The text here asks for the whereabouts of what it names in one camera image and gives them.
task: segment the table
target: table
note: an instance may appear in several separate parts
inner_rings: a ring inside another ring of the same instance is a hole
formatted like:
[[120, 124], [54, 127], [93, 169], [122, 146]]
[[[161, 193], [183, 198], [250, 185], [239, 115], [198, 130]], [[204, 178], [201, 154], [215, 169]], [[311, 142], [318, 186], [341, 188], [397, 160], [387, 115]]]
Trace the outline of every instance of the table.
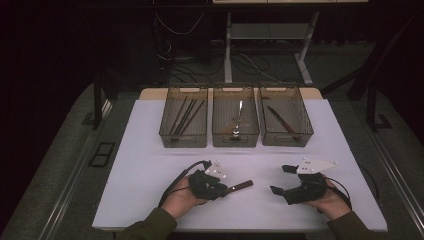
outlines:
[[[368, 228], [386, 231], [386, 221], [328, 101], [313, 88], [301, 88], [301, 93], [315, 132], [305, 148], [263, 146], [261, 140], [255, 148], [214, 148], [209, 131], [206, 148], [165, 149], [159, 137], [159, 127], [166, 89], [143, 90], [128, 121], [93, 227], [117, 231], [143, 220], [157, 206], [163, 191], [184, 169], [199, 160], [220, 160], [227, 175], [222, 183], [233, 186], [251, 179], [254, 185], [193, 208], [178, 219], [176, 231], [326, 230], [325, 216], [304, 204], [288, 205], [282, 197], [272, 194], [269, 187], [290, 189], [299, 186], [299, 178], [283, 173], [281, 166], [296, 165], [307, 158], [337, 161], [337, 167], [323, 173], [348, 189], [354, 210]], [[209, 98], [209, 111], [212, 109], [211, 100]]]
[[[337, 4], [368, 2], [368, 0], [213, 0], [214, 4], [276, 4], [276, 3], [321, 3]], [[225, 82], [232, 82], [231, 39], [302, 39], [303, 46], [294, 57], [306, 86], [313, 85], [305, 64], [306, 53], [318, 21], [319, 11], [315, 11], [308, 23], [232, 23], [231, 12], [227, 14], [227, 34], [225, 43], [224, 76]]]

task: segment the floor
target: floor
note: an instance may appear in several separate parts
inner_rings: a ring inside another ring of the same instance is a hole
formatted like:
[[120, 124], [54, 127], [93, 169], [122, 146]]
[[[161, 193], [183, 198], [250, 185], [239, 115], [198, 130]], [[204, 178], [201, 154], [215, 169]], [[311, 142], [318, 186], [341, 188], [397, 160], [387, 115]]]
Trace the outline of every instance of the floor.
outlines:
[[[222, 82], [222, 41], [212, 43], [214, 53], [210, 62], [198, 62], [189, 53], [179, 53], [169, 81]], [[293, 58], [300, 47], [298, 42], [285, 41], [234, 42], [233, 81], [279, 80], [302, 85]], [[373, 47], [372, 43], [364, 42], [311, 45], [305, 63], [313, 87], [322, 89], [352, 72], [367, 59]], [[417, 222], [423, 220], [420, 217], [424, 193], [420, 186], [424, 182], [424, 147], [381, 94], [377, 98], [377, 113], [386, 116], [392, 128], [372, 132], [364, 121], [366, 97], [349, 101], [346, 97], [349, 87], [350, 83], [343, 85], [324, 98], [330, 101], [386, 218], [388, 239], [423, 239], [422, 226], [419, 228]], [[92, 130], [91, 125], [92, 93], [90, 86], [75, 102], [1, 240], [114, 239], [113, 233], [93, 229], [91, 223], [138, 93], [125, 92], [117, 100], [106, 101], [104, 120], [97, 130]], [[109, 163], [105, 167], [88, 166], [97, 146], [104, 142], [115, 143]], [[220, 235], [217, 239], [288, 239], [283, 237]], [[320, 240], [334, 236], [331, 232], [320, 232], [307, 233], [306, 238]]]

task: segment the transparent bin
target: transparent bin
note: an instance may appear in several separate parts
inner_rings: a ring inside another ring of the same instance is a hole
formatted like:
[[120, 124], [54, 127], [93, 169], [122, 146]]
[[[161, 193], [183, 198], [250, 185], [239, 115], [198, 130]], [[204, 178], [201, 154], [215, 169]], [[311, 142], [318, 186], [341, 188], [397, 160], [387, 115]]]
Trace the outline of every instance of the transparent bin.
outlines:
[[259, 123], [251, 83], [214, 84], [212, 112], [214, 147], [256, 146]]
[[168, 88], [159, 135], [165, 148], [205, 148], [209, 84]]
[[258, 108], [265, 146], [305, 147], [314, 134], [296, 83], [261, 82]]

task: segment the hand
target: hand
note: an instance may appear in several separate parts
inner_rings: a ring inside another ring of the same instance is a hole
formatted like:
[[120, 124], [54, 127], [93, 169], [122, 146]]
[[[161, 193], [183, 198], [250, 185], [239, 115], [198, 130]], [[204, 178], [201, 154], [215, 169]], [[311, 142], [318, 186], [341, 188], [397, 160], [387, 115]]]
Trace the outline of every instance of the hand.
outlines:
[[205, 204], [207, 202], [207, 200], [198, 199], [193, 195], [188, 183], [188, 177], [181, 179], [172, 191], [161, 208], [171, 214], [175, 219], [186, 214], [193, 206]]
[[[327, 185], [330, 187], [336, 187], [330, 180], [326, 180]], [[330, 220], [335, 220], [352, 210], [343, 201], [343, 199], [335, 192], [327, 189], [324, 196], [315, 201], [306, 202], [306, 204], [317, 208], [324, 213]]]

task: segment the sleeve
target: sleeve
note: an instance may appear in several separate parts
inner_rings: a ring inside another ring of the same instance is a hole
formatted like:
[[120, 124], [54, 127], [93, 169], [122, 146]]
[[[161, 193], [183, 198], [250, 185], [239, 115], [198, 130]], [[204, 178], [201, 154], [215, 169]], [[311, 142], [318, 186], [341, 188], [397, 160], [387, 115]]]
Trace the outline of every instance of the sleeve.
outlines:
[[329, 221], [328, 226], [337, 240], [384, 240], [385, 235], [369, 230], [355, 212]]
[[155, 208], [140, 222], [125, 228], [116, 240], [165, 240], [177, 227], [175, 219], [162, 208]]

